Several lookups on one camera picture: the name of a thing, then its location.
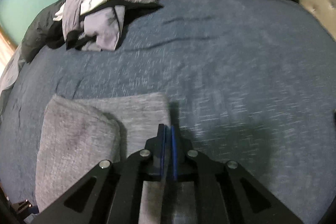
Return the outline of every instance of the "black bracket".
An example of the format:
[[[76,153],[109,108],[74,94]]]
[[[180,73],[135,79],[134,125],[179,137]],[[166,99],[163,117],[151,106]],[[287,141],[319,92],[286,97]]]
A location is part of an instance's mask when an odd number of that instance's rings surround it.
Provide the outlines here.
[[[303,223],[239,163],[212,161],[162,124],[143,150],[124,162],[102,160],[32,223],[138,223],[143,182],[162,180],[167,149],[167,180],[194,182],[199,224]]]

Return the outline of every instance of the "blue bedsheet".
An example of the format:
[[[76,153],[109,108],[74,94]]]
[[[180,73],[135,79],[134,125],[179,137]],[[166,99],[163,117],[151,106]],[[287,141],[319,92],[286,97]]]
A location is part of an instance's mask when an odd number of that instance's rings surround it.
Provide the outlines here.
[[[44,47],[0,131],[0,178],[35,202],[43,111],[71,99],[165,92],[173,123],[211,159],[239,161],[305,223],[335,196],[336,43],[289,0],[161,0],[115,52]]]

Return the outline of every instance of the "bolt head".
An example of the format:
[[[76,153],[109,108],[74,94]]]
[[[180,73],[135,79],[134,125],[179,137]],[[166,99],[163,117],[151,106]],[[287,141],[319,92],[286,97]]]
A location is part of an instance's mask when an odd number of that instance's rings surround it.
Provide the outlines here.
[[[198,152],[196,150],[189,150],[187,154],[189,157],[195,158],[197,157]]]
[[[105,169],[105,168],[109,167],[110,165],[111,165],[111,163],[110,163],[109,160],[102,160],[99,163],[99,167],[102,168],[102,169]]]
[[[143,149],[140,151],[140,156],[141,157],[148,157],[151,154],[151,152],[147,149]]]
[[[234,160],[229,160],[226,163],[227,167],[229,167],[230,169],[236,169],[238,167],[238,162],[234,161]]]

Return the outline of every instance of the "pile of clothes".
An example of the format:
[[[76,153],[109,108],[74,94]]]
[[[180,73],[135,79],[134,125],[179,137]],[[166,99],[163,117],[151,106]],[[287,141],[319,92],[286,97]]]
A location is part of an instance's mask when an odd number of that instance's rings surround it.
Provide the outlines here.
[[[114,51],[126,9],[158,8],[156,0],[66,0],[53,18],[47,45],[67,49]]]

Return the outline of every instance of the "folded towel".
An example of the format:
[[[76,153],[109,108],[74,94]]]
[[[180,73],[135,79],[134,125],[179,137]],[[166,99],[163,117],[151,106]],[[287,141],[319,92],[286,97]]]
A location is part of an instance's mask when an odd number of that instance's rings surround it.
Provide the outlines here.
[[[36,165],[36,202],[40,212],[99,161],[125,160],[169,124],[167,100],[160,93],[67,100],[54,95],[42,125]],[[163,185],[145,182],[139,223],[159,223]]]

